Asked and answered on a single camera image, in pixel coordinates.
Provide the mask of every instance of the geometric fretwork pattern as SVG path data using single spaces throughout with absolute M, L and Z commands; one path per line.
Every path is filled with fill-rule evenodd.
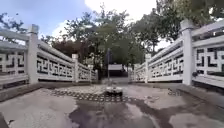
M 25 74 L 24 52 L 0 51 L 0 76 Z
M 140 67 L 135 70 L 135 80 L 139 82 L 143 82 L 145 80 L 146 68 L 145 63 L 143 63 Z
M 72 77 L 72 67 L 37 56 L 37 72 L 60 77 Z
M 149 67 L 149 78 L 183 74 L 183 54 Z
M 90 69 L 83 64 L 78 64 L 79 81 L 90 81 Z
M 224 46 L 196 48 L 194 52 L 198 74 L 224 76 Z
M 91 70 L 91 79 L 92 81 L 96 80 L 97 79 L 97 76 L 96 76 L 96 72 L 94 72 L 93 70 Z

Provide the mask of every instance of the wet ground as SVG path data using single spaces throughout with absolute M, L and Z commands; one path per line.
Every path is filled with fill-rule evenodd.
M 10 128 L 223 128 L 224 110 L 168 89 L 122 86 L 40 89 L 0 104 Z

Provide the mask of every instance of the white railing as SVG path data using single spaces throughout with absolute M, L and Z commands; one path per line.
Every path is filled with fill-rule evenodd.
M 146 75 L 146 63 L 141 64 L 139 67 L 136 68 L 134 72 L 134 80 L 139 82 L 145 81 L 145 75 Z
M 224 20 L 192 31 L 194 81 L 224 87 Z
M 38 40 L 38 27 L 32 25 L 29 33 L 18 34 L 0 29 L 0 39 L 24 41 L 25 45 L 0 40 L 0 88 L 4 84 L 41 80 L 92 82 L 97 72 Z
M 28 41 L 28 36 L 0 29 L 0 36 Z M 2 85 L 28 80 L 27 50 L 24 45 L 0 41 L 0 88 Z
M 147 57 L 132 73 L 135 82 L 198 81 L 224 87 L 224 20 L 193 30 L 181 22 L 180 37 L 170 46 Z
M 38 46 L 38 79 L 72 81 L 72 68 L 75 66 L 72 59 L 44 42 L 40 41 Z

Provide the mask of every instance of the sky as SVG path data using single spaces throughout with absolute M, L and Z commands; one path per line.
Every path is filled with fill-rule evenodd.
M 127 11 L 132 21 L 149 14 L 156 0 L 0 0 L 0 13 L 39 26 L 39 35 L 58 36 L 66 20 L 80 18 L 83 12 L 99 11 L 104 3 L 106 10 Z

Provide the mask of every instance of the railing post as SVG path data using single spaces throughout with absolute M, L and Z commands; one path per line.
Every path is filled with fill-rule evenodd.
M 184 59 L 184 68 L 183 68 L 183 81 L 185 85 L 191 85 L 192 83 L 192 73 L 193 73 L 193 47 L 192 47 L 192 36 L 191 31 L 193 29 L 193 24 L 189 20 L 183 20 L 181 22 L 181 32 L 183 39 L 183 59 Z
M 38 82 L 37 74 L 37 50 L 38 50 L 38 26 L 31 25 L 28 29 L 29 41 L 27 54 L 27 72 L 29 75 L 29 83 L 35 84 Z
M 151 54 L 145 54 L 145 83 L 148 83 L 148 78 L 149 78 L 148 63 L 151 57 L 152 57 Z
M 79 82 L 79 61 L 78 61 L 78 54 L 72 54 L 72 59 L 75 64 L 75 69 L 73 70 L 73 80 L 78 83 Z

